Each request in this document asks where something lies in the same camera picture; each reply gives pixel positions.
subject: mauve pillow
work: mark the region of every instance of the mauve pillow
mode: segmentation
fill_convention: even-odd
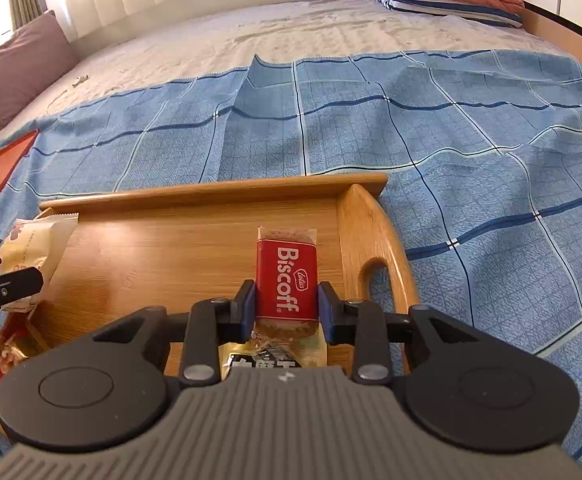
[[[0,128],[79,61],[51,12],[18,28],[0,46]]]

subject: blue blanket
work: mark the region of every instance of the blue blanket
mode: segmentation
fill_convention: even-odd
[[[0,193],[0,241],[45,199],[214,180],[387,171],[380,203],[420,298],[576,381],[582,461],[582,66],[399,52],[269,64],[121,92],[42,133]],[[382,283],[376,297],[390,301]]]

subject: red snack package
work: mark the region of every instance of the red snack package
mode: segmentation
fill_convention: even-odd
[[[273,338],[301,338],[318,327],[317,231],[260,227],[256,330]]]

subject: yellow snack package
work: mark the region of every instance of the yellow snack package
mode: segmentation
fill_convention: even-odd
[[[17,219],[10,234],[0,245],[0,275],[35,267],[48,284],[57,269],[71,233],[78,224],[78,214],[50,215],[35,220]],[[29,312],[39,294],[2,306],[7,312]]]

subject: ribbed gray surface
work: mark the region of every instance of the ribbed gray surface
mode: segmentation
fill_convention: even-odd
[[[381,386],[340,368],[234,368],[191,388],[141,437],[102,452],[57,455],[18,445],[0,480],[579,480],[558,446],[517,456],[457,449],[420,430]]]

